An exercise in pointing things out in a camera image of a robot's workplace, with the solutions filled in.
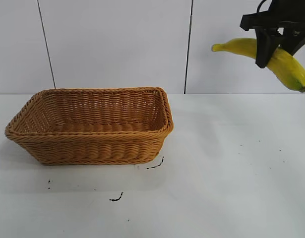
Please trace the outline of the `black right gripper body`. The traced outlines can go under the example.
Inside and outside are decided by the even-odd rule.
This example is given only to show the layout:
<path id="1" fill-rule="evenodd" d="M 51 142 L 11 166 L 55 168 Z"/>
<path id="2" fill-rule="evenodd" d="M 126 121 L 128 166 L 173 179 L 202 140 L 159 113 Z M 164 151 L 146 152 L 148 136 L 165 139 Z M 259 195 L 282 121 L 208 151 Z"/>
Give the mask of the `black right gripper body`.
<path id="1" fill-rule="evenodd" d="M 255 13 L 244 14 L 240 27 L 248 31 L 261 28 L 305 28 L 305 0 L 273 0 L 268 9 L 261 10 L 262 0 Z"/>

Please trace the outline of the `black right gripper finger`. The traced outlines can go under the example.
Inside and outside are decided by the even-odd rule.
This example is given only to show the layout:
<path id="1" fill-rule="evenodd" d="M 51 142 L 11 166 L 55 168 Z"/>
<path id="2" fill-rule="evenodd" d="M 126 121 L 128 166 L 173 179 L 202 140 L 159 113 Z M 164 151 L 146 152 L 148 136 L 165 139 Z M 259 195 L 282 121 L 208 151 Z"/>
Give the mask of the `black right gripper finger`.
<path id="1" fill-rule="evenodd" d="M 305 45 L 305 28 L 284 28 L 283 36 L 280 48 L 292 56 Z"/>
<path id="2" fill-rule="evenodd" d="M 255 63 L 260 68 L 265 68 L 277 47 L 282 43 L 283 36 L 278 28 L 256 28 L 256 58 Z"/>

